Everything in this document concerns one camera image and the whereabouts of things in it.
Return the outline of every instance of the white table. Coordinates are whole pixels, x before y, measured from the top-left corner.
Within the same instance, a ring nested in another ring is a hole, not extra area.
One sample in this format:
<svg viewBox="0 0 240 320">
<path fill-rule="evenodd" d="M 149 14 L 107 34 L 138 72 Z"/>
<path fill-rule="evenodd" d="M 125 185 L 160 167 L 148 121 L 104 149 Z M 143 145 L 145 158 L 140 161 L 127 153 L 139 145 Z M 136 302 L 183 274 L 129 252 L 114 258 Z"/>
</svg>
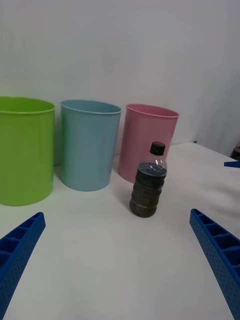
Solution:
<svg viewBox="0 0 240 320">
<path fill-rule="evenodd" d="M 240 169 L 194 143 L 174 145 L 157 212 L 128 209 L 133 184 L 114 170 L 99 191 L 54 178 L 45 200 L 0 206 L 0 238 L 42 211 L 46 228 L 4 320 L 232 320 L 189 224 L 198 208 L 240 238 Z"/>
</svg>

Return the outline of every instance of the bottle cap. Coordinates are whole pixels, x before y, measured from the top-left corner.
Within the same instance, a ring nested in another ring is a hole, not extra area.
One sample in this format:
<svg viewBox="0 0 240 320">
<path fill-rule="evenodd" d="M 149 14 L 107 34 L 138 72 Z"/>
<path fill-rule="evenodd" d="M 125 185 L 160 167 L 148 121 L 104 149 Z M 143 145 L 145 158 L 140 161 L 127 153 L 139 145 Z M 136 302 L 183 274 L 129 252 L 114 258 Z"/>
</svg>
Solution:
<svg viewBox="0 0 240 320">
<path fill-rule="evenodd" d="M 150 153 L 156 156 L 162 156 L 164 154 L 165 144 L 161 142 L 153 142 L 151 144 Z"/>
</svg>

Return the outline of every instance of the plastic bin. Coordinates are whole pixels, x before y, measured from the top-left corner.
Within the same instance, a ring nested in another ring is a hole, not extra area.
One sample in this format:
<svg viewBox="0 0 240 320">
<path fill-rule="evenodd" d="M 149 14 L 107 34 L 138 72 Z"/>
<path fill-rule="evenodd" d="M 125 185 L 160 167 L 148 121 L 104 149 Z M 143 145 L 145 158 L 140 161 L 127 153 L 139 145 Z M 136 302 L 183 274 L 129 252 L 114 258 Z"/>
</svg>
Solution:
<svg viewBox="0 0 240 320">
<path fill-rule="evenodd" d="M 53 189 L 55 106 L 0 97 L 0 204 L 24 206 Z"/>
<path fill-rule="evenodd" d="M 66 186 L 94 191 L 108 185 L 121 111 L 98 101 L 61 103 L 61 179 Z"/>
<path fill-rule="evenodd" d="M 152 142 L 165 144 L 166 159 L 179 114 L 162 107 L 146 104 L 126 105 L 121 144 L 119 175 L 132 183 L 139 162 L 149 153 Z"/>
</svg>

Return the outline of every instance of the white wall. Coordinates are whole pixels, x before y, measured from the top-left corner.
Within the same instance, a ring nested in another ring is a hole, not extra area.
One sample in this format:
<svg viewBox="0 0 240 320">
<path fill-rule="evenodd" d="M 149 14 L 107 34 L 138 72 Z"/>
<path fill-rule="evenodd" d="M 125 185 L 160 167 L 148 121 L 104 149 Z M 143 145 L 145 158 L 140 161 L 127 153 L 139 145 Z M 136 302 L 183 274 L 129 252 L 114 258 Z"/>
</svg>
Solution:
<svg viewBox="0 0 240 320">
<path fill-rule="evenodd" d="M 238 2 L 1 0 L 0 95 L 160 105 L 180 113 L 173 143 L 230 153 L 240 138 Z"/>
</svg>

